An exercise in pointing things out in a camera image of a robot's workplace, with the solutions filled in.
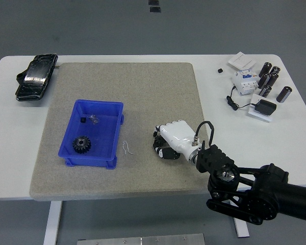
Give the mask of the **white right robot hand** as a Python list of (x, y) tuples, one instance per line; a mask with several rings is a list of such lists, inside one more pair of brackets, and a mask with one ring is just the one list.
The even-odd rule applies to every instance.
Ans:
[(153, 149), (160, 158), (176, 160), (183, 155), (195, 164), (201, 146), (197, 134), (184, 120), (155, 127)]

